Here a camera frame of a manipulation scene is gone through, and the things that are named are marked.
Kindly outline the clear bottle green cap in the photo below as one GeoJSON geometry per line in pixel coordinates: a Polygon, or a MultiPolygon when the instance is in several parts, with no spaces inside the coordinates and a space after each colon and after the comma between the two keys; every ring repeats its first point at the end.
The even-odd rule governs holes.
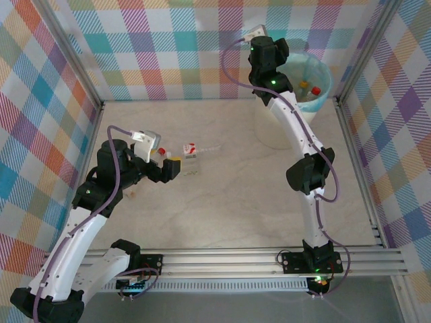
{"type": "Polygon", "coordinates": [[[201,160],[198,157],[184,158],[181,161],[182,176],[196,176],[201,174],[201,160]]]}

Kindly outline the clear bottle red white label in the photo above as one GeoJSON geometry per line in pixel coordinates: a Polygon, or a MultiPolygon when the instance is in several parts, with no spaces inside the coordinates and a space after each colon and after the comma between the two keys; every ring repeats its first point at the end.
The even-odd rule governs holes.
{"type": "Polygon", "coordinates": [[[195,143],[187,143],[178,147],[169,148],[166,150],[166,157],[168,158],[181,158],[181,159],[187,159],[187,158],[207,158],[207,157],[214,157],[217,155],[222,146],[221,145],[215,145],[212,147],[201,147],[200,145],[197,145],[195,143]]]}

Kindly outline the colourful plaid backdrop cloth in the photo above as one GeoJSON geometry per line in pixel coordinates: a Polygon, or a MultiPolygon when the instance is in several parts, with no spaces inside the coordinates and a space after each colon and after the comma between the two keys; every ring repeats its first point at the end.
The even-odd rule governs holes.
{"type": "Polygon", "coordinates": [[[0,323],[61,233],[97,109],[32,0],[0,0],[0,323]]]}
{"type": "Polygon", "coordinates": [[[247,45],[262,24],[340,82],[378,0],[48,0],[103,100],[248,98],[247,45]]]}
{"type": "Polygon", "coordinates": [[[416,318],[431,323],[431,0],[403,0],[343,109],[416,318]]]}

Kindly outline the left circuit board green lights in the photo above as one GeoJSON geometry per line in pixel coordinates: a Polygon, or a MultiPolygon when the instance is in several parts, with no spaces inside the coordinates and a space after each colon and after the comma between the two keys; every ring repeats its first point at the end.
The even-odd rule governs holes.
{"type": "Polygon", "coordinates": [[[150,278],[144,275],[126,275],[124,277],[117,277],[115,287],[123,291],[142,291],[149,285],[150,278]]]}

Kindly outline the right circuit board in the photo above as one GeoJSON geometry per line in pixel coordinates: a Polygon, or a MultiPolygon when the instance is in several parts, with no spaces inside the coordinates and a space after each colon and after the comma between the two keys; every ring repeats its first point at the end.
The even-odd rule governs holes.
{"type": "Polygon", "coordinates": [[[331,281],[328,277],[322,276],[307,277],[306,280],[309,289],[320,289],[329,287],[331,281]]]}

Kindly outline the aluminium frame post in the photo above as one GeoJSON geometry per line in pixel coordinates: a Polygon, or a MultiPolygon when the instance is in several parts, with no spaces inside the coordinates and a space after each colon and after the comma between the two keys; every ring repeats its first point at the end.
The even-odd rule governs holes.
{"type": "Polygon", "coordinates": [[[374,54],[377,45],[383,37],[403,0],[378,0],[366,27],[358,41],[352,57],[344,71],[334,100],[342,107],[357,83],[360,74],[374,54]]]}
{"type": "Polygon", "coordinates": [[[48,0],[31,0],[31,2],[53,35],[53,38],[57,42],[61,52],[65,56],[65,59],[71,65],[75,76],[80,80],[90,101],[97,107],[97,109],[102,110],[104,102],[100,99],[96,88],[84,69],[81,59],[75,52],[67,33],[64,31],[54,11],[51,9],[48,0]]]}

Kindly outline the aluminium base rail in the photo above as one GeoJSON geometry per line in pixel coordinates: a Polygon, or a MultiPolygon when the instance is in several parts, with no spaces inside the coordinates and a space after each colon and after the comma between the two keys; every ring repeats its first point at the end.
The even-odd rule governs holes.
{"type": "MultiPolygon", "coordinates": [[[[351,256],[349,276],[397,276],[407,274],[398,249],[364,246],[347,248],[351,256]]],[[[161,254],[162,277],[182,279],[282,277],[275,260],[279,248],[146,249],[161,254]]]]}

